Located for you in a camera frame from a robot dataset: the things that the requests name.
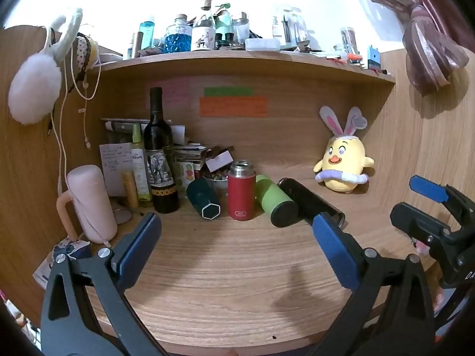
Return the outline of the white fluffy bunny plush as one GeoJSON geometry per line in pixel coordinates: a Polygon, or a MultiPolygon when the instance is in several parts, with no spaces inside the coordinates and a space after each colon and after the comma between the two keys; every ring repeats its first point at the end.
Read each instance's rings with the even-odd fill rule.
{"type": "Polygon", "coordinates": [[[57,43],[53,43],[54,30],[66,22],[66,18],[60,16],[46,29],[41,51],[29,56],[18,69],[8,93],[8,108],[18,123],[33,125],[52,112],[61,91],[60,64],[65,61],[77,37],[82,18],[83,10],[76,9],[66,32],[57,43]]]}

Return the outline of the tan cylindrical tube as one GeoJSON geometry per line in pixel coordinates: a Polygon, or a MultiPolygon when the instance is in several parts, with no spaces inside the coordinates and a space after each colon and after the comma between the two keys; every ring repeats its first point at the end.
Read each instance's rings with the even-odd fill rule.
{"type": "Polygon", "coordinates": [[[138,194],[134,181],[134,174],[130,170],[124,170],[121,173],[123,186],[126,190],[126,198],[131,209],[139,208],[138,194]]]}

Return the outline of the black cylindrical bottle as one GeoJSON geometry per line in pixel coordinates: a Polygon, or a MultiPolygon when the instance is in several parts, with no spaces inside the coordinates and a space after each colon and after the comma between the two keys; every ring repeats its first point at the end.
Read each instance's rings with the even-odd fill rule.
{"type": "Polygon", "coordinates": [[[301,220],[312,225],[318,214],[327,213],[340,229],[344,228],[345,214],[300,182],[293,178],[282,178],[277,186],[297,204],[301,220]]]}

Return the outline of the orange paper note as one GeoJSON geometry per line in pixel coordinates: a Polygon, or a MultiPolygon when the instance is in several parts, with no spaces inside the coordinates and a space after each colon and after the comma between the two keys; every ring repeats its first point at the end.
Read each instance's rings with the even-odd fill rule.
{"type": "Polygon", "coordinates": [[[267,117],[264,96],[210,96],[200,98],[201,117],[267,117]]]}

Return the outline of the white bowl of trinkets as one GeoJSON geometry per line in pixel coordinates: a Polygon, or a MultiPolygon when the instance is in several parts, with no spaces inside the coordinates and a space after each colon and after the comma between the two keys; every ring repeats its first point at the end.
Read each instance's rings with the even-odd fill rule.
{"type": "Polygon", "coordinates": [[[219,198],[224,198],[228,195],[227,170],[218,170],[213,173],[207,172],[204,174],[204,178],[206,179],[209,186],[213,188],[219,198]]]}

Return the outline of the pink tied curtain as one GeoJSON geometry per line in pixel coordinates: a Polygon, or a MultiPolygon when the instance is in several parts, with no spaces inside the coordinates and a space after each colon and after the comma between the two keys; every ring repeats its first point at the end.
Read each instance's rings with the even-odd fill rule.
{"type": "Polygon", "coordinates": [[[403,25],[407,75],[422,96],[449,85],[451,74],[469,62],[465,50],[441,32],[423,0],[371,0],[392,10],[403,25]]]}

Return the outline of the red thermos cup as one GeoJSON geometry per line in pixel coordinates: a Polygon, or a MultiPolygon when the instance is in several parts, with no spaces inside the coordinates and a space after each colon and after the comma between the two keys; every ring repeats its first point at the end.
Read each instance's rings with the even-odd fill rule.
{"type": "Polygon", "coordinates": [[[256,172],[248,160],[236,160],[228,173],[228,212],[234,220],[254,216],[256,172]]]}

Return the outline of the dark green hexagonal cup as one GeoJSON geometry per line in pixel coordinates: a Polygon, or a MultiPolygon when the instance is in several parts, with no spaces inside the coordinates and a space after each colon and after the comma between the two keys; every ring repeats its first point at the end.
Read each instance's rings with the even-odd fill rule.
{"type": "Polygon", "coordinates": [[[221,214],[219,197],[205,178],[189,183],[187,197],[202,219],[215,220],[221,214]]]}

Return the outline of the white handwritten note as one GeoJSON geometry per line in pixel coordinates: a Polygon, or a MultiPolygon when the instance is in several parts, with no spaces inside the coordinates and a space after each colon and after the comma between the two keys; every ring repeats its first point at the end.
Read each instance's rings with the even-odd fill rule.
{"type": "Polygon", "coordinates": [[[125,197],[122,172],[132,170],[130,143],[99,145],[105,188],[110,197],[125,197]]]}

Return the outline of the small white box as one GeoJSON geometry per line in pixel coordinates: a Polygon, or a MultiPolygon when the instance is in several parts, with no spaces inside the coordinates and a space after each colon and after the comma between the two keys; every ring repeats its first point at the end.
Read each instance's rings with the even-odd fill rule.
{"type": "Polygon", "coordinates": [[[233,162],[233,157],[230,151],[226,150],[217,154],[214,158],[207,158],[205,164],[208,167],[210,173],[220,170],[233,162]]]}

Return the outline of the yellow chick plush toy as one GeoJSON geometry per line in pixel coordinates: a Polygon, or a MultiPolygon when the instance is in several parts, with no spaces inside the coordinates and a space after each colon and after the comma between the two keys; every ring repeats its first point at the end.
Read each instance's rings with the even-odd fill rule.
{"type": "Polygon", "coordinates": [[[368,126],[367,119],[359,107],[352,107],[342,128],[337,115],[328,106],[320,108],[320,118],[333,133],[322,159],[313,167],[315,180],[338,193],[351,193],[356,187],[365,185],[369,176],[364,169],[373,168],[374,160],[365,153],[365,147],[356,131],[368,126]]]}

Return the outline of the dark wine bottle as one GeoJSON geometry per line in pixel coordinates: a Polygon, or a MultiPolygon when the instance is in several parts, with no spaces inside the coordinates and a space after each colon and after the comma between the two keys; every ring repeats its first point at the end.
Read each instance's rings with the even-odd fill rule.
{"type": "Polygon", "coordinates": [[[172,171],[172,129],[164,120],[163,90],[150,89],[151,118],[143,131],[148,181],[153,207],[170,214],[180,208],[180,199],[172,171]]]}

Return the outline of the green thermos bottle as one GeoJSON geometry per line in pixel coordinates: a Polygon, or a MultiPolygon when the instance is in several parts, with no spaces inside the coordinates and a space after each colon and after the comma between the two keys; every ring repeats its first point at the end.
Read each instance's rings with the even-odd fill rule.
{"type": "Polygon", "coordinates": [[[296,202],[264,174],[256,176],[255,198],[275,227],[285,228],[298,220],[296,202]]]}

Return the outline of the blue glass bottle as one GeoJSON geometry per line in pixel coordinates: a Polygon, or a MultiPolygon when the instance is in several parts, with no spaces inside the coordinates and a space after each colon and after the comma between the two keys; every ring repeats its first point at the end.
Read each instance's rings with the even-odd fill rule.
{"type": "Polygon", "coordinates": [[[166,30],[164,36],[164,53],[191,51],[192,26],[188,24],[186,14],[178,14],[175,21],[166,30]]]}

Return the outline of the white label bottle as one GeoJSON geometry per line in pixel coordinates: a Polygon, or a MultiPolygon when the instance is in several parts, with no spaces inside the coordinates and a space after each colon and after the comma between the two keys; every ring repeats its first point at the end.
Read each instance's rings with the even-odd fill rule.
{"type": "Polygon", "coordinates": [[[200,10],[191,31],[191,51],[212,51],[215,49],[215,21],[211,11],[212,0],[201,0],[200,10]]]}

